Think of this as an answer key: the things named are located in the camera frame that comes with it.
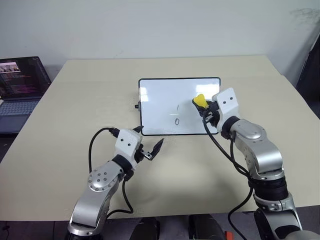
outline black frame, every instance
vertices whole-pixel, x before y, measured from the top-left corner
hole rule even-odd
[[[140,78],[138,81],[138,92],[139,92],[139,115],[140,115],[140,126],[142,126],[142,114],[141,114],[141,95],[140,95],[140,81],[141,80],[173,80],[173,79],[219,79],[219,92],[221,91],[221,78],[218,76],[202,76],[202,77],[159,77],[159,78]],[[143,136],[185,136],[185,135],[207,135],[207,133],[189,133],[189,134],[144,134],[142,128],[141,134]]]

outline laptop keyboard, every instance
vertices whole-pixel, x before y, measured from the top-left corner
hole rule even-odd
[[[3,102],[0,105],[0,116],[30,114],[39,101]]]

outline white wall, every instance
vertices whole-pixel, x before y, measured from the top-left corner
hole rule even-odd
[[[266,54],[292,84],[320,31],[320,0],[0,0],[0,58]]]

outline laptop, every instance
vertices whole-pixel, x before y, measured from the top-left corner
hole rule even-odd
[[[38,56],[0,59],[0,134],[17,134],[51,81]]]

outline laptop screen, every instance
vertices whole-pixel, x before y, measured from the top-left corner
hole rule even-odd
[[[2,99],[41,97],[51,81],[39,57],[0,59]]]

